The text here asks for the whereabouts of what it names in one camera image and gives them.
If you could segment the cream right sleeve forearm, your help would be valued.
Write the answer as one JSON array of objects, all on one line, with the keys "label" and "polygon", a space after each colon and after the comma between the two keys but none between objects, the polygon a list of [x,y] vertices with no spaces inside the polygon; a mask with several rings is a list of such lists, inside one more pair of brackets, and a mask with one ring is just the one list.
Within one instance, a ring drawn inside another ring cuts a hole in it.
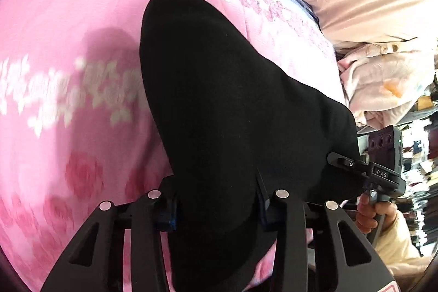
[{"label": "cream right sleeve forearm", "polygon": [[421,256],[412,244],[407,222],[399,211],[390,227],[381,232],[375,250],[395,277],[401,291],[409,291],[432,260],[432,256]]}]

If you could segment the person right hand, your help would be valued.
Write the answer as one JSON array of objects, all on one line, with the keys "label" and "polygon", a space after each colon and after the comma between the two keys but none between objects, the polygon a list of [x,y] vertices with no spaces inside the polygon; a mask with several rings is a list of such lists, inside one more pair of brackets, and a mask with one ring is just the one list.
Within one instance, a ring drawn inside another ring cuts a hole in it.
[{"label": "person right hand", "polygon": [[377,216],[384,216],[382,232],[390,228],[397,219],[397,207],[391,202],[370,204],[370,197],[363,193],[359,198],[356,212],[356,226],[362,233],[368,234],[378,226]]}]

